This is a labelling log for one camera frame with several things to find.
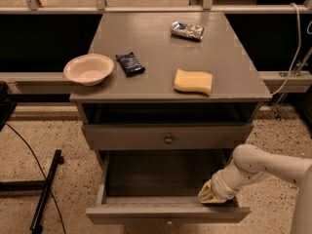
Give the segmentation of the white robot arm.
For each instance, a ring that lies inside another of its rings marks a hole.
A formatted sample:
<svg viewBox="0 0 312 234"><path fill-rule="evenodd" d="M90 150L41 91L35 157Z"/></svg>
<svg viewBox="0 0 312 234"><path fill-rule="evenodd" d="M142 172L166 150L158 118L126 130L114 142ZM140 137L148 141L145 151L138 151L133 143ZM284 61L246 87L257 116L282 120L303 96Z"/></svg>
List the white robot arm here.
<svg viewBox="0 0 312 234"><path fill-rule="evenodd" d="M268 153L252 144L240 144L232 160L203 185L202 204L233 199L247 185L275 176L298 187L291 234L312 234L312 160Z"/></svg>

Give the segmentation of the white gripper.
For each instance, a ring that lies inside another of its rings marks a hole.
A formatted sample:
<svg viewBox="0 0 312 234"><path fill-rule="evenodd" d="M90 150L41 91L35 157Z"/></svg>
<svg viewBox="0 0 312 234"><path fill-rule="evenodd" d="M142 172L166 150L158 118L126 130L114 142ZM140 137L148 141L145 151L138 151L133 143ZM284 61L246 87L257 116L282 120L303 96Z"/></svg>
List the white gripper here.
<svg viewBox="0 0 312 234"><path fill-rule="evenodd" d="M198 199L202 204L221 204L233 199L239 192L228 185L221 172L213 174L198 193Z"/></svg>

